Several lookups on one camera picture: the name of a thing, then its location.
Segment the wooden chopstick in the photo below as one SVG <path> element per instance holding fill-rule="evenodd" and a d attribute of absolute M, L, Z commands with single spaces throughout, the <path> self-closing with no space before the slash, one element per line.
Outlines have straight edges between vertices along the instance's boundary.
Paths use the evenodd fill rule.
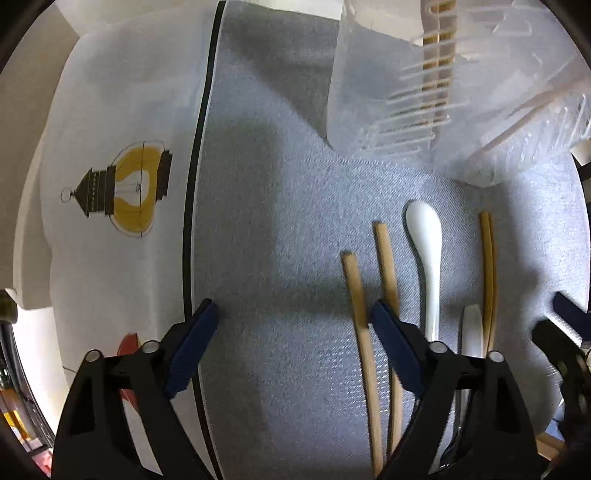
<path fill-rule="evenodd" d="M 479 215 L 479 222 L 480 222 L 480 229 L 481 229 L 481 243 L 482 243 L 482 249 L 483 249 L 483 268 L 484 268 L 484 288 L 483 288 L 483 353 L 484 355 L 487 355 L 488 353 L 485 352 L 486 349 L 486 322 L 487 322 L 487 310 L 488 310 L 488 294 L 487 294 L 487 270 L 488 270 L 488 265 L 487 265 L 487 237 L 488 237 L 488 232 L 487 232 L 487 219 L 486 219 L 486 211 L 483 211 L 480 213 Z"/>
<path fill-rule="evenodd" d="M 423 109 L 438 124 L 446 118 L 456 55 L 457 2 L 422 1 L 421 19 L 424 29 L 424 81 L 426 91 Z"/>
<path fill-rule="evenodd" d="M 356 333 L 356 344 L 358 345 L 363 379 L 363 392 L 365 392 L 366 398 L 370 461 L 372 462 L 373 475 L 377 478 L 384 467 L 384 451 L 376 359 L 372 338 L 370 337 L 368 308 L 356 255 L 353 252 L 346 251 L 342 253 L 341 258 L 342 271 L 344 271 L 346 288 L 348 288 L 349 299 L 352 305 L 353 327 Z"/>
<path fill-rule="evenodd" d="M 492 215 L 487 212 L 487 294 L 488 294 L 488 310 L 487 310 L 487 322 L 486 322 L 486 349 L 488 353 L 494 349 L 496 326 L 497 326 L 497 304 L 498 304 L 498 276 L 497 276 L 497 249 L 494 236 L 493 219 Z"/>
<path fill-rule="evenodd" d="M 388 226 L 383 222 L 375 222 L 373 228 L 384 298 L 393 309 L 394 313 L 398 314 L 400 309 L 400 298 Z M 389 373 L 390 417 L 387 456 L 391 457 L 394 453 L 394 449 L 396 449 L 401 440 L 403 432 L 404 390 L 396 372 L 394 371 L 394 367 L 391 365 L 389 365 Z"/>

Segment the white cloth with lantern print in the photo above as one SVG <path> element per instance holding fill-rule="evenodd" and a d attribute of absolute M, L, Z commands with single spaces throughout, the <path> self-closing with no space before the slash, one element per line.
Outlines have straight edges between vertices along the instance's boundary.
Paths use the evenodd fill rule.
<path fill-rule="evenodd" d="M 50 109 L 40 195 L 61 360 L 57 479 L 208 479 L 186 416 L 120 355 L 188 321 L 197 162 L 221 10 L 185 5 L 83 36 Z"/>

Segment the clear plastic utensil holder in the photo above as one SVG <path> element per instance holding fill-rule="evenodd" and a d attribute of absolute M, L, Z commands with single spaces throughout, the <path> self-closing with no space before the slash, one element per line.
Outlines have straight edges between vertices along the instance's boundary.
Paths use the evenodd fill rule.
<path fill-rule="evenodd" d="M 423 100 L 422 1 L 346 1 L 329 85 L 339 153 L 490 187 L 590 136 L 590 63 L 546 1 L 456 1 L 446 118 Z"/>

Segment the grey woven mat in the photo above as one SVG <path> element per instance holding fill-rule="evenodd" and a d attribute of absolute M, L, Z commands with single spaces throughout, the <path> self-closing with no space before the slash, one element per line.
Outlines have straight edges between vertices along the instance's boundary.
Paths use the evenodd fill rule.
<path fill-rule="evenodd" d="M 334 20 L 229 2 L 216 20 L 202 122 L 192 247 L 193 294 L 221 311 L 200 363 L 202 398 L 226 479 L 368 479 L 368 420 L 342 252 L 381 294 L 372 225 L 387 224 L 405 321 L 424 284 L 404 225 L 423 200 L 443 227 L 441 339 L 455 346 L 466 306 L 483 297 L 478 217 L 498 255 L 496 347 L 533 427 L 559 403 L 558 375 L 533 324 L 563 291 L 585 304 L 589 227 L 570 155 L 475 188 L 428 171 L 338 155 L 325 104 Z"/>

